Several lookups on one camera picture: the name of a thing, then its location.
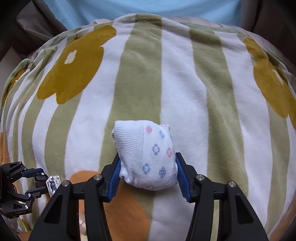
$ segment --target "blue gripper pad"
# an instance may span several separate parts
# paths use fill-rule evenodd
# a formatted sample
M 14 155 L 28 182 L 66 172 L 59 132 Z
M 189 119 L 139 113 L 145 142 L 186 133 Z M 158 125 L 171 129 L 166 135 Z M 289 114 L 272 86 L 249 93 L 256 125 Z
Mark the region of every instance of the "blue gripper pad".
M 116 195 L 119 181 L 120 181 L 119 172 L 120 172 L 120 159 L 118 159 L 117 164 L 114 168 L 114 171 L 113 171 L 112 176 L 109 181 L 108 194 L 106 196 L 106 198 L 109 202 Z
M 187 165 L 181 155 L 176 153 L 176 163 L 178 166 L 178 183 L 181 189 L 182 196 L 187 202 L 195 202 L 197 197 L 194 177 L 197 175 L 193 166 Z

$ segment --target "metal screw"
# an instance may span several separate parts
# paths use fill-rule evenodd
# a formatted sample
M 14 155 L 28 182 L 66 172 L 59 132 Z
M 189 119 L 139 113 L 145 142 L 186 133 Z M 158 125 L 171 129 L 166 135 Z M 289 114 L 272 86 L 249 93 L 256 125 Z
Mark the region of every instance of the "metal screw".
M 69 186 L 70 182 L 68 180 L 65 180 L 62 182 L 62 186 L 67 187 Z
M 198 175 L 196 175 L 196 179 L 199 180 L 199 181 L 202 181 L 202 180 L 205 179 L 205 176 L 201 175 L 201 174 L 198 174 Z
M 103 176 L 101 174 L 94 175 L 94 179 L 97 181 L 101 180 L 102 178 L 103 178 Z
M 237 184 L 234 181 L 230 181 L 228 185 L 234 188 Z

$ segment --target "folded sock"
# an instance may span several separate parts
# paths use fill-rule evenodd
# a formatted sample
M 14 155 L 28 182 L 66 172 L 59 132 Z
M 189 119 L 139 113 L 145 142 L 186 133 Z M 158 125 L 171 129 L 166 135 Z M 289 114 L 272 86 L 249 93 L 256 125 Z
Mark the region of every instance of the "folded sock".
M 112 131 L 121 160 L 120 177 L 138 188 L 160 190 L 177 183 L 170 127 L 149 120 L 118 120 Z

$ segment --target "sticker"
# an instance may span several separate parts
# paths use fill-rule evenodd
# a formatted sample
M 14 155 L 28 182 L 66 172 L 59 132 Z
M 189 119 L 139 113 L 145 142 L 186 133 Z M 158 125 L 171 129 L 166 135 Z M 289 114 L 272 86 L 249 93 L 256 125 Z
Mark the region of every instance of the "sticker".
M 50 176 L 47 179 L 46 186 L 47 186 L 48 193 L 49 193 L 50 197 L 52 197 L 54 195 L 54 193 L 59 188 L 61 183 L 62 182 L 61 182 L 61 179 L 59 176 Z

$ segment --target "rolled white fabric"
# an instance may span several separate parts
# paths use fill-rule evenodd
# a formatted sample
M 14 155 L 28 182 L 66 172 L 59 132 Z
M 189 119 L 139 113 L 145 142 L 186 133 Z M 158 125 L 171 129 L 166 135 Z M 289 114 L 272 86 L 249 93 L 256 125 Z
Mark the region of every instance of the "rolled white fabric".
M 112 137 L 121 160 L 120 177 L 126 183 L 148 190 L 177 183 L 178 167 L 168 124 L 118 120 Z

